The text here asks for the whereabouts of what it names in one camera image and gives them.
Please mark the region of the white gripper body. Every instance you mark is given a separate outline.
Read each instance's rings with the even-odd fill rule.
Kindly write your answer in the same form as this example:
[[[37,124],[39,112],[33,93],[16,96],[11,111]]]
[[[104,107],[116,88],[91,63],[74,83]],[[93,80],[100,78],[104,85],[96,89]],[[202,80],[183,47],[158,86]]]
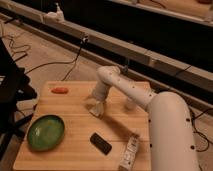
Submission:
[[[94,99],[94,100],[95,100],[95,104],[97,104],[97,103],[103,103],[103,104],[105,104],[104,101],[97,100],[97,99],[96,99],[95,97],[93,97],[92,95],[89,95],[89,96],[88,96],[88,99]]]

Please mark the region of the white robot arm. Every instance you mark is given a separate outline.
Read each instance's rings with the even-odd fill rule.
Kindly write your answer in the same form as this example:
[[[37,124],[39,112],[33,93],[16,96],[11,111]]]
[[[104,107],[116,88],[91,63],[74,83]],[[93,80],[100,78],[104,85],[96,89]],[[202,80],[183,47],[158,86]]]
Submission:
[[[103,115],[110,88],[117,88],[149,114],[152,171],[199,171],[190,111],[180,95],[170,91],[156,94],[137,87],[122,77],[116,66],[102,66],[97,75],[92,91],[96,104],[91,114]]]

